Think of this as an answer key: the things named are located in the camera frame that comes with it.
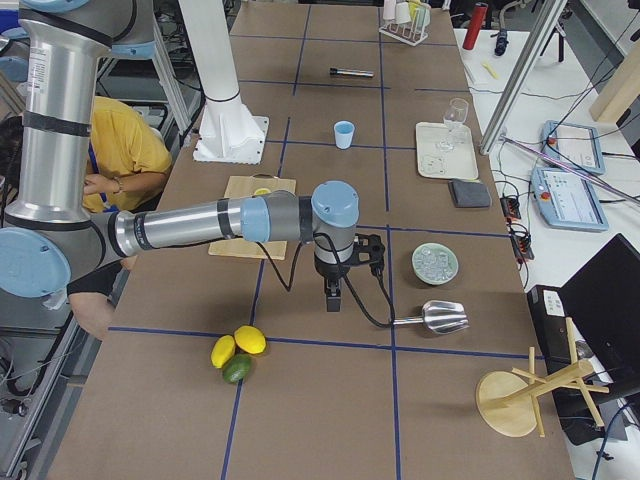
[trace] table surface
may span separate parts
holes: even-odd
[[[460,46],[465,34],[466,30],[455,30]],[[495,38],[492,38],[491,34],[490,31],[481,31],[474,49],[462,51],[464,62],[472,72],[482,71],[480,63],[488,61],[498,74],[497,79],[488,73],[485,74],[482,79],[479,78],[480,84],[468,79],[482,131],[499,100],[499,95],[491,92],[502,92],[528,38],[527,32],[509,32],[509,46],[505,55],[496,57],[493,55]],[[505,124],[509,137],[525,142],[537,142],[540,139],[542,124],[546,120],[560,120],[576,100],[575,94],[590,86],[591,82],[571,48],[565,44],[565,60],[562,63],[558,62],[557,51],[557,40],[554,40],[527,77],[523,94],[518,98]],[[605,73],[605,70],[597,72],[594,83]],[[605,134],[599,139],[603,151],[633,154],[622,133],[617,131],[616,125],[597,123],[591,118],[589,107],[596,98],[595,90],[590,91],[567,121],[594,126],[601,135]],[[510,145],[501,148],[500,144],[494,147],[490,157],[500,193],[503,188],[507,195],[515,193],[512,186],[500,183],[505,179],[512,182],[520,193],[527,192],[531,169],[536,165],[534,157],[523,154]],[[640,164],[637,161],[607,156],[605,166],[606,173],[602,176],[604,180],[632,195],[640,193]],[[615,198],[600,188],[596,188],[596,194],[600,199]],[[610,228],[602,233],[550,228],[528,196],[520,197],[520,202],[523,214],[521,223],[531,231],[532,249],[535,254],[535,259],[521,271],[525,289],[533,285],[564,285],[618,233],[622,233],[637,250],[640,250],[640,208],[629,202],[603,206]],[[602,365],[597,366],[597,363],[594,369],[604,370]],[[637,454],[640,432],[636,427],[629,426],[626,433],[629,441],[613,439],[607,442],[607,453],[615,457],[616,461],[601,462],[599,479],[635,478],[640,471],[640,457]],[[601,443],[598,439],[576,447],[567,442],[576,477],[591,478],[596,461],[594,452],[600,448]]]
[[[345,180],[361,199],[358,231],[387,246],[397,315],[416,315],[431,299],[459,301],[470,328],[440,337],[420,326],[378,329],[346,294],[340,313],[326,313],[309,247],[288,294],[264,261],[207,256],[206,245],[145,253],[50,479],[573,478],[550,397],[541,402],[544,439],[504,437],[476,410],[479,379],[527,369],[535,334],[488,157],[477,154],[488,209],[455,209],[446,181],[417,173],[415,124],[441,122],[454,96],[472,99],[448,14],[433,11],[417,47],[379,36],[380,15],[243,3],[231,40],[243,102],[270,118],[262,163],[196,163],[195,145],[185,147],[160,209],[213,201],[230,175],[295,178],[299,194]],[[331,78],[333,66],[375,76]],[[332,139],[341,119],[356,125],[345,151]],[[473,111],[467,125],[479,143]],[[458,256],[450,283],[432,287],[413,274],[411,253],[424,242]],[[293,247],[278,262],[283,271]],[[385,318],[368,269],[350,278]],[[225,384],[211,348],[247,323],[269,347],[241,384]]]

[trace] wooden cutting board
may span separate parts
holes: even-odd
[[[254,177],[229,177],[227,189],[224,192],[225,198],[251,197],[260,192],[260,189],[268,189],[271,192],[276,190],[286,190],[295,193],[296,181],[286,178],[254,176]],[[287,242],[268,242],[265,248],[274,260],[284,260],[287,250]],[[243,258],[267,258],[264,252],[253,242],[247,242],[242,238],[233,240],[221,240],[209,244],[209,255],[223,255],[229,257]]]

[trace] lime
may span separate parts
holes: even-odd
[[[211,363],[216,368],[222,368],[236,353],[236,341],[231,335],[220,337],[211,350]]]
[[[238,353],[222,369],[222,378],[228,383],[238,383],[251,370],[251,356]]]
[[[267,348],[264,333],[251,325],[243,325],[233,334],[238,346],[247,353],[262,353]]]

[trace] wine glass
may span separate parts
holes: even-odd
[[[449,129],[447,136],[440,142],[436,143],[436,147],[443,152],[450,152],[455,148],[453,142],[453,132],[460,127],[466,120],[469,113],[469,102],[462,98],[454,98],[449,102],[449,108],[444,112],[442,121]]]

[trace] person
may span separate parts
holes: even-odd
[[[84,182],[83,205],[89,211],[154,210],[171,168],[171,154],[159,136],[131,107],[96,97]],[[0,124],[0,175],[3,201],[16,197],[20,184],[22,118]],[[119,262],[103,267],[67,286],[69,304],[78,324],[103,340],[115,307],[109,301]]]

